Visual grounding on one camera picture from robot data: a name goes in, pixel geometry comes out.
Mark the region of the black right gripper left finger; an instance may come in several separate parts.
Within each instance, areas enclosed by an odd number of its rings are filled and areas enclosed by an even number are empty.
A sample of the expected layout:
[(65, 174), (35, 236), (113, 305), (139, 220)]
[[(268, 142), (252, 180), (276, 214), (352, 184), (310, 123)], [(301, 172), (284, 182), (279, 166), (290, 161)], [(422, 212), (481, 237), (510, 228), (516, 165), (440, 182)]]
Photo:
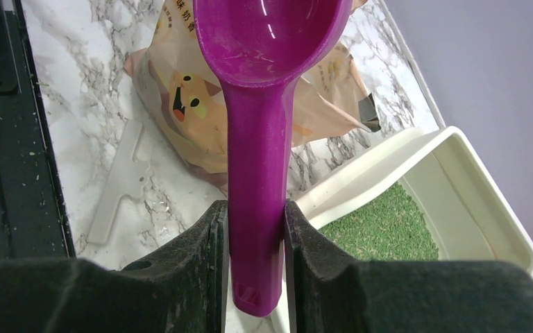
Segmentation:
[(128, 264), (86, 259), (0, 260), (0, 332), (223, 332), (227, 203)]

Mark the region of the magenta plastic litter scoop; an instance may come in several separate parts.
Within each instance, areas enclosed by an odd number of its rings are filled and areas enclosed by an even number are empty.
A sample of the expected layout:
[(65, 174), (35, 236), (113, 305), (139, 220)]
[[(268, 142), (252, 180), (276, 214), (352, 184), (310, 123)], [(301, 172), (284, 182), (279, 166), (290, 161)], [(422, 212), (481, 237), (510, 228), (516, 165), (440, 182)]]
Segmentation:
[(195, 1), (196, 35), (227, 109), (233, 302), (268, 316), (282, 293), (294, 92), (340, 38), (350, 1)]

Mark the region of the grey bag sealing clip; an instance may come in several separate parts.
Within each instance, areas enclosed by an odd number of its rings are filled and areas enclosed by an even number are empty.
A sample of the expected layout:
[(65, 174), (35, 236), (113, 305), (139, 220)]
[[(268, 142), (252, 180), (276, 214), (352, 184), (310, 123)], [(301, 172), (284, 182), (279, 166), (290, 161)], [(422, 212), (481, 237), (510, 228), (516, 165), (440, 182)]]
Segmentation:
[(87, 242), (90, 244), (107, 243), (122, 198), (140, 200), (144, 195), (150, 163), (136, 158), (143, 132), (141, 122), (132, 119), (126, 122), (87, 235)]

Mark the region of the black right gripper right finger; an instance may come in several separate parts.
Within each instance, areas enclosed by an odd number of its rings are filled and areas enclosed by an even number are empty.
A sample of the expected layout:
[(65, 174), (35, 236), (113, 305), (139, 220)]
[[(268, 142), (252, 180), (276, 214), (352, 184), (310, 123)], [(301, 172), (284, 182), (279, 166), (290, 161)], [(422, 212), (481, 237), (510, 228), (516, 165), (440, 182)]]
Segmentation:
[(360, 261), (285, 207), (292, 332), (533, 332), (533, 279), (501, 261)]

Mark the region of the orange cat litter bag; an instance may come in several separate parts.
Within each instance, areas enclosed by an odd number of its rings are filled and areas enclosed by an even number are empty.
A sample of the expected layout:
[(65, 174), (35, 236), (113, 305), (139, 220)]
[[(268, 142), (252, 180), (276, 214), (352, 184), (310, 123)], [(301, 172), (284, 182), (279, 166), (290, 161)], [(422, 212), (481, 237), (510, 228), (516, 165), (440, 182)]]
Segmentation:
[[(192, 2), (165, 1), (151, 45), (132, 53), (124, 68), (187, 167), (227, 192), (226, 105), (196, 39)], [(374, 133), (380, 123), (353, 56), (336, 44), (296, 86), (291, 143), (299, 146), (355, 128)]]

